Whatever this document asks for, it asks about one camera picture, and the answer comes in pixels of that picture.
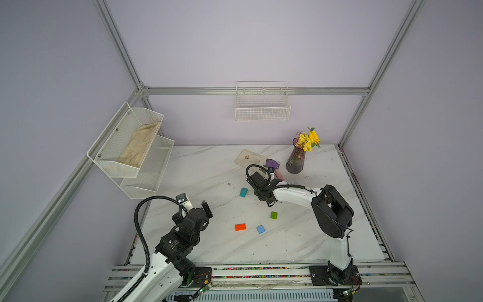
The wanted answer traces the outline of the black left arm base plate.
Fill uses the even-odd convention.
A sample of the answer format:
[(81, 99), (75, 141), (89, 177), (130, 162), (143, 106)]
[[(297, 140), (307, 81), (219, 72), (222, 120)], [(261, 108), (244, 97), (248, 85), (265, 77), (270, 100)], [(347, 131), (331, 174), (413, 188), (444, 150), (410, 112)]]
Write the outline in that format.
[(187, 279), (186, 288), (202, 288), (211, 283), (213, 269), (211, 267), (197, 267)]

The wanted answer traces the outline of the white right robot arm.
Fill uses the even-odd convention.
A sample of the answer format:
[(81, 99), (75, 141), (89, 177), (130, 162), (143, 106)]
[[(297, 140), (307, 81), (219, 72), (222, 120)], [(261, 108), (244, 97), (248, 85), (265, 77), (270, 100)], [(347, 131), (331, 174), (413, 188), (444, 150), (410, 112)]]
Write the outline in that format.
[(330, 238), (327, 281), (339, 285), (352, 279), (354, 265), (349, 239), (354, 211), (334, 186), (327, 184), (314, 189), (265, 177), (260, 172), (248, 174), (247, 182), (255, 196), (269, 207), (286, 202), (312, 210), (319, 228)]

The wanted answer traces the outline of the red orange block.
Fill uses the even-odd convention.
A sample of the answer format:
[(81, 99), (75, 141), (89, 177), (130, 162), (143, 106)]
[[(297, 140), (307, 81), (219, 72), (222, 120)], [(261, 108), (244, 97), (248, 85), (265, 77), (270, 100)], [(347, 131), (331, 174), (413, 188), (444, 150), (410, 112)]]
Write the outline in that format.
[(235, 225), (235, 231), (236, 232), (240, 232), (240, 231), (244, 231), (247, 229), (247, 226), (245, 223), (241, 223), (241, 224), (236, 224)]

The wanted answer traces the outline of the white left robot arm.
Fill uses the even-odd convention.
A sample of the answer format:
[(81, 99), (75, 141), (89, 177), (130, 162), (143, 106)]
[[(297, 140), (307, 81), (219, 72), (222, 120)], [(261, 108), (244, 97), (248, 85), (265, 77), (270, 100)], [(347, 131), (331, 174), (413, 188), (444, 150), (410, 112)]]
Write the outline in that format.
[[(172, 217), (175, 226), (150, 252), (140, 226), (139, 211), (152, 200), (170, 201), (178, 206), (178, 211)], [(145, 254), (145, 265), (112, 300), (163, 301), (173, 290), (190, 285), (196, 265), (187, 256), (200, 243), (200, 233), (206, 230), (212, 217), (206, 201), (195, 208), (185, 194), (175, 199), (151, 196), (139, 202), (134, 212), (134, 225)]]

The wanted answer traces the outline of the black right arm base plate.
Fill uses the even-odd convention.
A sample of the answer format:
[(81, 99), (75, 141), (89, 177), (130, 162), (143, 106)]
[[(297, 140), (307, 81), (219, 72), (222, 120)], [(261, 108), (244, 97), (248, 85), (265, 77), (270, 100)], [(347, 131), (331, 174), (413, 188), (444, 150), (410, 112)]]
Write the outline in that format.
[(358, 267), (352, 262), (346, 269), (338, 269), (332, 264), (309, 266), (313, 286), (360, 286), (362, 278)]

